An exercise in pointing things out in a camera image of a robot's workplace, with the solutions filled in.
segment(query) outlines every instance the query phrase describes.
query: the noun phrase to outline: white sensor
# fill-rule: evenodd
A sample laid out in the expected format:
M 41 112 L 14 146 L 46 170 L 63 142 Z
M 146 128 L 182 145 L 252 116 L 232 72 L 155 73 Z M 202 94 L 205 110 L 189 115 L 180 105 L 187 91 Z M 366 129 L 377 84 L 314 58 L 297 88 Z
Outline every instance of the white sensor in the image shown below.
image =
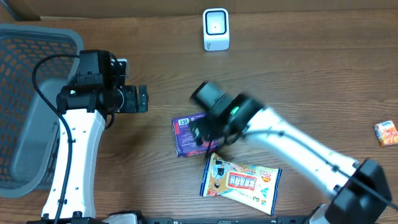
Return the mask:
M 226 9 L 207 9 L 203 13 L 203 39 L 207 51 L 228 49 L 229 19 Z

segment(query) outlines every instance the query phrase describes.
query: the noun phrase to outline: purple snack box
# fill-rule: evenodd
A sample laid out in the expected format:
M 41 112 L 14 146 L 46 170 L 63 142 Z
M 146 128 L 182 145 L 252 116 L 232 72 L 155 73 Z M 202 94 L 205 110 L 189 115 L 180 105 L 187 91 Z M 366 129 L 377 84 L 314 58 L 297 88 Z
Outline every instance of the purple snack box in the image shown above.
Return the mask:
M 188 116 L 182 116 L 179 118 L 172 119 L 175 151 L 178 157 L 189 157 L 207 151 L 208 142 L 204 142 L 202 146 L 197 146 L 193 134 L 191 132 L 191 127 L 189 123 L 202 118 L 206 113 L 198 113 Z M 217 141 L 211 143 L 210 151 L 214 151 L 217 148 Z

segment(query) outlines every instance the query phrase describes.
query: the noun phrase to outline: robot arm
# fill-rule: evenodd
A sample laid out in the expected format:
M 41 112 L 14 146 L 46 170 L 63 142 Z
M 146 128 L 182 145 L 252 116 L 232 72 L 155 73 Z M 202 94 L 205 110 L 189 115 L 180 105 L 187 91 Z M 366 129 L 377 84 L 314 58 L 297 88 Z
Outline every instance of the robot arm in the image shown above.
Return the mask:
M 268 107 L 257 112 L 248 122 L 246 139 L 260 144 L 276 153 L 281 159 L 306 176 L 329 199 L 333 199 L 337 191 L 348 181 L 348 178 L 333 171 L 332 167 L 321 160 L 308 147 L 313 149 L 331 164 L 337 165 L 348 175 L 355 173 L 358 162 L 338 152 L 332 151 L 318 141 L 307 136 L 291 124 L 283 120 L 272 108 Z M 276 134 L 261 133 L 262 130 L 274 131 Z M 287 138 L 294 136 L 303 144 Z
M 374 223 L 387 206 L 380 197 L 392 200 L 377 162 L 368 159 L 360 164 L 327 148 L 255 99 L 245 94 L 234 99 L 212 82 L 202 83 L 191 99 L 206 111 L 192 125 L 196 139 L 244 136 L 279 155 L 330 199 L 308 223 Z
M 44 58 L 36 67 L 46 60 L 63 56 Z M 126 59 L 117 60 L 103 50 L 82 50 L 79 56 L 74 57 L 80 58 L 80 71 L 57 95 L 59 117 L 65 119 L 72 133 L 72 159 L 67 160 L 69 139 L 60 121 L 58 159 L 52 188 L 42 211 L 42 221 L 31 223 L 57 222 L 58 217 L 63 219 L 62 223 L 74 223 L 75 218 L 94 218 L 96 156 L 107 115 L 145 113 L 148 110 L 146 86 L 139 86 L 137 94 L 135 86 L 125 85 L 128 74 Z M 70 173 L 64 190 L 68 162 L 71 164 Z M 65 192 L 63 203 L 60 201 L 62 192 Z M 58 208 L 59 203 L 62 203 L 61 210 Z

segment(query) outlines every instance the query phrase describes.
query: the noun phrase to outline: gray plastic basket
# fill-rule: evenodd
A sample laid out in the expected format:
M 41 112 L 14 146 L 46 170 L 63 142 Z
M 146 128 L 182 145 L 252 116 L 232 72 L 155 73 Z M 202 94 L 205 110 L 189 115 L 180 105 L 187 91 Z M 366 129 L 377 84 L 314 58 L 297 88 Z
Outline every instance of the gray plastic basket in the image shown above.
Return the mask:
M 20 197 L 51 187 L 59 144 L 57 116 L 35 93 L 35 64 L 53 54 L 78 54 L 81 37 L 72 30 L 0 25 L 0 197 Z M 42 64 L 37 81 L 55 97 L 78 70 L 78 59 Z

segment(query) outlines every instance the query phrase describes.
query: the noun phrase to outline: cable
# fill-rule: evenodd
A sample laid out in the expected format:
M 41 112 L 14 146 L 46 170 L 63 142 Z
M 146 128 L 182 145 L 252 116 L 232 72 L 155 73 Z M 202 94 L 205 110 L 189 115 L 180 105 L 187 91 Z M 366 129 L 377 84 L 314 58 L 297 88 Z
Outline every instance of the cable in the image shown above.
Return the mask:
M 119 63 L 119 61 L 118 61 L 118 58 L 116 58 L 116 56 L 115 56 L 112 52 L 109 53 L 109 56 L 110 56 L 111 58 L 113 58 L 115 64 L 117 64 L 117 65 L 116 65 L 116 74 L 119 75 L 120 63 Z
M 210 154 L 210 148 L 211 148 L 211 144 L 212 144 L 213 140 L 209 142 L 209 145 L 207 146 L 207 150 L 206 150 L 206 154 L 205 154 L 205 160 L 208 159 Z
M 62 124 L 64 125 L 65 129 L 67 130 L 67 134 L 68 134 L 68 160 L 67 160 L 67 168 L 65 171 L 65 177 L 63 178 L 63 184 L 62 184 L 62 191 L 61 191 L 61 197 L 58 203 L 58 209 L 57 209 L 57 213 L 55 215 L 55 219 L 54 219 L 54 224 L 57 224 L 59 221 L 59 218 L 61 216 L 61 211 L 62 211 L 62 206 L 63 203 L 65 201 L 65 194 L 67 191 L 67 185 L 68 185 L 68 179 L 69 179 L 69 173 L 70 173 L 70 165 L 72 163 L 72 132 L 70 131 L 69 125 L 67 123 L 67 121 L 65 120 L 65 118 L 62 116 L 62 114 L 60 112 L 58 112 L 58 110 L 54 107 L 53 104 L 51 104 L 51 102 L 47 99 L 47 97 L 45 97 L 45 95 L 40 91 L 39 86 L 37 85 L 36 82 L 36 73 L 37 70 L 39 69 L 39 67 L 46 61 L 56 58 L 56 57 L 75 57 L 78 58 L 78 55 L 73 55 L 73 54 L 55 54 L 55 55 L 51 55 L 48 57 L 43 58 L 42 60 L 40 60 L 39 62 L 37 62 L 37 64 L 35 65 L 35 67 L 33 68 L 33 72 L 32 72 L 32 83 L 33 83 L 33 87 L 35 88 L 37 94 L 39 94 L 39 96 L 44 100 L 44 102 L 50 107 L 50 109 L 60 118 Z
M 110 127 L 112 126 L 113 122 L 114 122 L 114 113 L 112 113 L 111 116 L 112 116 L 111 121 L 110 121 L 109 124 L 105 127 L 105 129 L 110 128 Z
M 241 138 L 242 135 L 243 135 L 242 133 L 236 134 L 236 135 L 235 135 L 235 138 L 233 138 L 232 140 L 230 140 L 230 141 L 224 140 L 224 144 L 227 144 L 228 146 L 229 146 L 229 145 L 232 145 L 232 144 L 234 144 L 237 140 L 239 140 L 239 138 Z
M 248 133 L 243 134 L 243 137 L 245 138 L 247 135 L 253 135 L 253 134 L 274 134 L 274 135 L 278 135 L 280 137 L 287 137 L 291 140 L 293 140 L 294 142 L 296 142 L 297 144 L 307 148 L 310 152 L 312 152 L 314 155 L 316 155 L 319 159 L 323 160 L 326 164 L 328 164 L 329 166 L 331 166 L 332 168 L 336 169 L 337 172 L 339 172 L 340 174 L 342 174 L 343 176 L 345 176 L 346 178 L 348 178 L 349 180 L 351 180 L 352 182 L 354 182 L 356 185 L 360 186 L 362 189 L 366 190 L 367 192 L 369 192 L 370 194 L 372 194 L 373 196 L 375 196 L 376 198 L 378 198 L 380 201 L 386 203 L 388 206 L 390 206 L 391 208 L 395 209 L 398 211 L 398 206 L 390 201 L 388 201 L 386 198 L 384 198 L 382 195 L 380 195 L 379 193 L 377 193 L 375 190 L 373 190 L 372 188 L 368 187 L 366 184 L 362 183 L 361 181 L 359 181 L 357 178 L 352 177 L 350 175 L 348 175 L 347 173 L 343 172 L 342 170 L 340 170 L 340 168 L 338 167 L 338 165 L 332 164 L 331 162 L 329 162 L 327 159 L 325 159 L 322 155 L 320 155 L 319 153 L 317 153 L 314 149 L 312 149 L 310 146 L 306 145 L 304 142 L 302 142 L 301 140 L 299 140 L 298 138 L 285 133 L 284 131 L 275 131 L 275 130 L 258 130 L 258 131 L 251 131 Z

